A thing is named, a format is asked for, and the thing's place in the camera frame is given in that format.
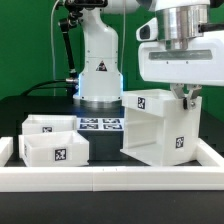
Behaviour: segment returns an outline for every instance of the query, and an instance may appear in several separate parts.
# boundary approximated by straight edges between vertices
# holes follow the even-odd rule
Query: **green backdrop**
[[[52,80],[52,58],[50,45],[50,15],[54,0],[7,0],[0,7],[0,99],[18,95],[39,82]],[[224,6],[212,9],[212,22],[224,22]],[[68,76],[62,35],[57,21],[67,16],[65,9],[56,11],[54,36],[56,50],[57,78]],[[127,15],[126,45],[124,54],[124,89],[169,89],[162,83],[144,82],[139,75],[135,32],[153,14],[139,8],[136,13]],[[123,16],[103,15],[102,19],[113,27],[120,37],[122,46]],[[72,47],[77,70],[83,68],[83,33],[79,27],[71,31]],[[52,95],[52,91],[35,91],[33,95]],[[203,108],[224,121],[224,88],[203,87]]]

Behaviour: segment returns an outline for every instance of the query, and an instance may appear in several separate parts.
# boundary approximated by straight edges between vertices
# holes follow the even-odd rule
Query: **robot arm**
[[[115,30],[103,23],[100,14],[123,13],[124,7],[126,13],[133,12],[139,4],[136,0],[65,0],[64,6],[69,11],[66,32],[80,24],[85,39],[84,70],[78,75],[73,68],[74,62],[69,63],[72,65],[70,76],[76,80],[79,76],[79,85],[76,85],[77,88],[79,86],[79,91],[74,95],[74,102],[90,107],[110,107],[120,104],[122,74],[117,68],[118,35]],[[71,46],[68,43],[66,46],[69,49],[68,58],[73,61]]]
[[[185,98],[182,88],[187,84],[185,109],[192,108],[201,85],[224,86],[224,25],[210,24],[208,13],[210,4],[222,2],[157,0],[155,18],[137,31],[137,39],[146,42],[139,47],[141,76],[171,83],[178,99]]]

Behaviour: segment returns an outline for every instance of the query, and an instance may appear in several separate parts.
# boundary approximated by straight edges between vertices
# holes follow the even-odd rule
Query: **white border frame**
[[[224,159],[202,140],[204,167],[0,168],[0,192],[224,190]]]

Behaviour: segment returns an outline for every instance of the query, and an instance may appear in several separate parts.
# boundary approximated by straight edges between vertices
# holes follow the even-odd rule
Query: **black tabletop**
[[[80,108],[65,97],[7,97],[0,101],[0,136],[13,136],[17,143],[21,123],[31,113],[123,117],[123,108]],[[220,153],[223,131],[222,122],[202,111],[200,137]],[[210,224],[224,222],[223,206],[223,191],[0,193],[0,223]]]

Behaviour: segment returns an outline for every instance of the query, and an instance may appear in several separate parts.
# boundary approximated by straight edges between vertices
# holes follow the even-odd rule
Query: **white box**
[[[121,152],[152,166],[172,166],[196,159],[201,97],[184,110],[171,91],[125,92],[124,148]]]
[[[76,131],[19,137],[20,153],[29,167],[88,165],[89,142]]]
[[[13,138],[4,137],[0,139],[0,167],[5,166],[13,153]]]
[[[22,124],[23,135],[76,130],[76,116],[29,115]]]

